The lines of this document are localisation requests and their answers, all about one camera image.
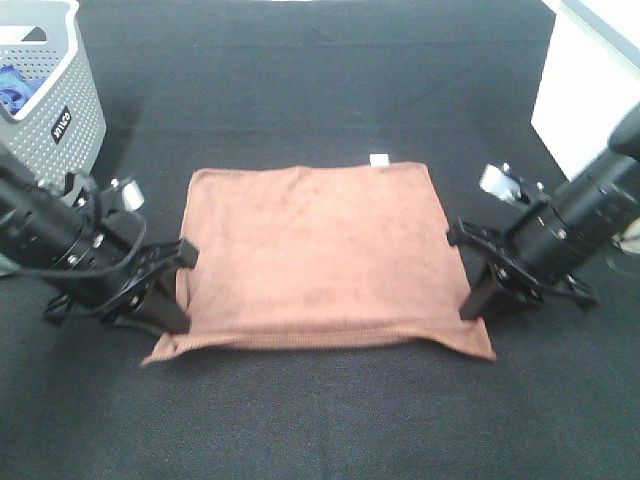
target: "black table surface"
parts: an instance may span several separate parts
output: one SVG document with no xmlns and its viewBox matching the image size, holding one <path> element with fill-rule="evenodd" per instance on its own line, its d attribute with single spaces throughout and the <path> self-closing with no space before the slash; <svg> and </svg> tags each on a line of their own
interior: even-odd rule
<svg viewBox="0 0 640 480">
<path fill-rule="evenodd" d="M 538 0 L 82 1 L 108 124 L 94 173 L 136 177 L 150 241 L 177 237 L 198 168 L 370 153 L 426 163 L 450 220 L 504 228 L 518 213 L 477 187 L 486 163 L 563 181 L 530 125 L 553 22 Z M 495 363 L 425 341 L 145 368 L 153 337 L 56 330 L 50 287 L 2 279 L 0 478 L 638 478 L 637 280 L 602 256 L 578 274 L 602 305 L 493 319 Z"/>
</svg>

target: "towel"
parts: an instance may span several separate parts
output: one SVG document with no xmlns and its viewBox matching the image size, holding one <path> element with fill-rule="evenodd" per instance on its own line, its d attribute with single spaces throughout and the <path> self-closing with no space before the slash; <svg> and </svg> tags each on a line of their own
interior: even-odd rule
<svg viewBox="0 0 640 480">
<path fill-rule="evenodd" d="M 13 65 L 0 67 L 0 103 L 7 107 L 11 115 L 15 115 L 44 81 L 44 78 L 25 80 Z"/>
<path fill-rule="evenodd" d="M 165 333 L 144 363 L 208 346 L 335 348 L 430 339 L 493 359 L 427 168 L 197 171 L 182 234 L 200 249 L 180 270 L 188 334 Z"/>
</svg>

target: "laundry basket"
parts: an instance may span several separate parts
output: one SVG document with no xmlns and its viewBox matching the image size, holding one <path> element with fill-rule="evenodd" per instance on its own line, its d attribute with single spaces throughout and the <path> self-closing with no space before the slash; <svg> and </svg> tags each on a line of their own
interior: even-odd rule
<svg viewBox="0 0 640 480">
<path fill-rule="evenodd" d="M 91 170 L 106 131 L 77 11 L 75 0 L 0 0 L 0 66 L 46 78 L 14 115 L 0 105 L 0 151 L 54 193 L 67 172 Z"/>
</svg>

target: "cable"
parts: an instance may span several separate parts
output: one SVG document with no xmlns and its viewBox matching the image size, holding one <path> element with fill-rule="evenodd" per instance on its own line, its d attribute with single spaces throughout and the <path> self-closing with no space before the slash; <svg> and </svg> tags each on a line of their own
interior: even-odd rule
<svg viewBox="0 0 640 480">
<path fill-rule="evenodd" d="M 130 214 L 133 218 L 135 218 L 138 221 L 138 223 L 140 224 L 140 232 L 138 233 L 138 236 L 133 246 L 129 250 L 129 253 L 127 253 L 127 255 L 115 265 L 96 269 L 96 270 L 83 270 L 83 271 L 67 271 L 67 270 L 57 271 L 57 270 L 44 270 L 40 268 L 5 269 L 4 267 L 3 267 L 3 271 L 11 274 L 22 275 L 25 277 L 49 278 L 53 280 L 57 280 L 57 279 L 79 280 L 84 278 L 101 277 L 103 275 L 107 275 L 109 273 L 120 270 L 121 268 L 126 266 L 129 262 L 131 262 L 131 260 L 133 260 L 133 257 L 135 257 L 136 254 L 140 251 L 140 247 L 142 246 L 144 237 L 147 234 L 147 221 L 142 215 L 140 215 L 138 212 L 117 212 L 114 215 L 124 214 L 124 213 Z"/>
</svg>

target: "blue cloth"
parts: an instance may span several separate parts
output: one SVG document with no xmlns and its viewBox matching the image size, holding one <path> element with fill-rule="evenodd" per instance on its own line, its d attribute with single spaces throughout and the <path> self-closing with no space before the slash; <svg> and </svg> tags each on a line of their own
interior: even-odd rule
<svg viewBox="0 0 640 480">
<path fill-rule="evenodd" d="M 0 103 L 6 105 L 11 115 L 20 111 L 25 103 L 44 83 L 44 78 L 27 81 L 13 65 L 0 68 Z"/>
</svg>

